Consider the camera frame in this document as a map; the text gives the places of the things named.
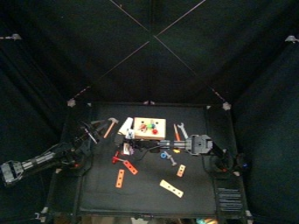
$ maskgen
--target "black cloth wall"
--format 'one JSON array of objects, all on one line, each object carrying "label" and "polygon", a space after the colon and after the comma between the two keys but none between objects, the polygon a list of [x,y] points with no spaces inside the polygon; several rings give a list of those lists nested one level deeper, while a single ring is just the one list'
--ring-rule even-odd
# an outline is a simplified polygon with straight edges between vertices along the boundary
[{"label": "black cloth wall", "polygon": [[[12,33],[1,21],[0,32]],[[12,40],[0,41],[0,95],[0,164],[23,162],[60,141],[67,102],[24,43]],[[0,222],[43,210],[49,180],[51,173],[44,171],[12,188],[0,184]]]},{"label": "black cloth wall", "polygon": [[234,105],[251,212],[299,222],[299,45],[290,44]]},{"label": "black cloth wall", "polygon": [[[0,163],[57,143],[65,101],[87,86],[79,100],[220,103],[210,84],[232,103],[238,145],[252,159],[252,211],[296,221],[299,52],[284,39],[298,0],[203,1],[160,36],[202,1],[115,2],[0,1],[0,36],[23,36],[0,41]],[[0,187],[0,218],[40,211],[47,176]]]}]

